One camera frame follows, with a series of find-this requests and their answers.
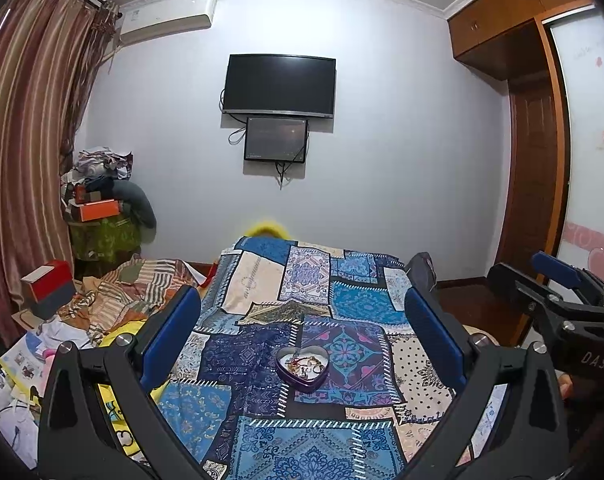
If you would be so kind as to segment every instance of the striped blanket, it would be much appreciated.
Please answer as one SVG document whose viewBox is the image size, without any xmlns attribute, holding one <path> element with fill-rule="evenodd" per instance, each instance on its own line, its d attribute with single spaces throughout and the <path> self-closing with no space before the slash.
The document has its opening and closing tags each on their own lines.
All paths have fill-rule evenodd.
<svg viewBox="0 0 604 480">
<path fill-rule="evenodd" d="M 101 279 L 85 278 L 82 292 L 58 314 L 96 346 L 111 330 L 161 310 L 185 284 L 197 286 L 184 262 L 133 258 Z"/>
</svg>

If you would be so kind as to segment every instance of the blue patterned quilt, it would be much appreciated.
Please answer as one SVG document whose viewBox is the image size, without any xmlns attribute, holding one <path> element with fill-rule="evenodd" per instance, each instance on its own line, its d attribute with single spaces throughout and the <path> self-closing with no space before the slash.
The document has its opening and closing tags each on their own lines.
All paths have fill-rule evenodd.
<svg viewBox="0 0 604 480">
<path fill-rule="evenodd" d="M 220 257 L 160 411 L 214 480 L 394 479 L 454 397 L 404 315 L 410 286 L 387 254 L 241 238 Z M 309 345 L 331 365 L 303 394 L 274 354 Z M 461 462 L 482 451 L 503 395 Z"/>
</svg>

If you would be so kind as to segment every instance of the blue gripper pad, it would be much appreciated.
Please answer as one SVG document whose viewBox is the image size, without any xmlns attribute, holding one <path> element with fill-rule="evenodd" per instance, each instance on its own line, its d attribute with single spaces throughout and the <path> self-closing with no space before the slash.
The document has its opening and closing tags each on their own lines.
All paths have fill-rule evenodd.
<svg viewBox="0 0 604 480">
<path fill-rule="evenodd" d="M 581 285 L 577 269 L 542 251 L 531 257 L 531 264 L 537 272 L 566 288 L 579 288 Z"/>
<path fill-rule="evenodd" d="M 169 376 L 199 318 L 201 309 L 199 293 L 191 286 L 183 285 L 182 288 L 185 292 L 182 289 L 178 291 L 181 298 L 175 298 L 178 304 L 144 352 L 140 384 L 145 392 L 157 388 Z"/>
<path fill-rule="evenodd" d="M 460 394 L 466 386 L 462 351 L 415 287 L 406 291 L 404 312 L 439 379 Z"/>
</svg>

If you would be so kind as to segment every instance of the green cloth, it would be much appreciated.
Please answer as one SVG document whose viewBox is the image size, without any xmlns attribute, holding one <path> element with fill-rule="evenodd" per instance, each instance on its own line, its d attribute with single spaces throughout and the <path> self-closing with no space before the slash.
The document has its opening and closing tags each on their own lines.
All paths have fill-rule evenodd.
<svg viewBox="0 0 604 480">
<path fill-rule="evenodd" d="M 78 260 L 114 262 L 116 253 L 140 246 L 140 228 L 120 214 L 93 222 L 69 222 L 71 246 Z"/>
<path fill-rule="evenodd" d="M 120 270 L 120 278 L 119 282 L 124 283 L 135 283 L 140 276 L 140 270 L 142 270 L 143 263 L 133 264 L 127 267 L 124 267 Z"/>
</svg>

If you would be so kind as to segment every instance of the baseboard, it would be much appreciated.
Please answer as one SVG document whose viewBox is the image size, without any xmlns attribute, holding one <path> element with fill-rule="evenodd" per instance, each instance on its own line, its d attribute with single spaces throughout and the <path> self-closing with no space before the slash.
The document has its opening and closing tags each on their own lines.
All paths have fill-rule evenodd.
<svg viewBox="0 0 604 480">
<path fill-rule="evenodd" d="M 442 280 L 437 282 L 435 288 L 451 288 L 452 286 L 486 285 L 486 276 L 477 278 L 461 278 L 459 280 Z"/>
</svg>

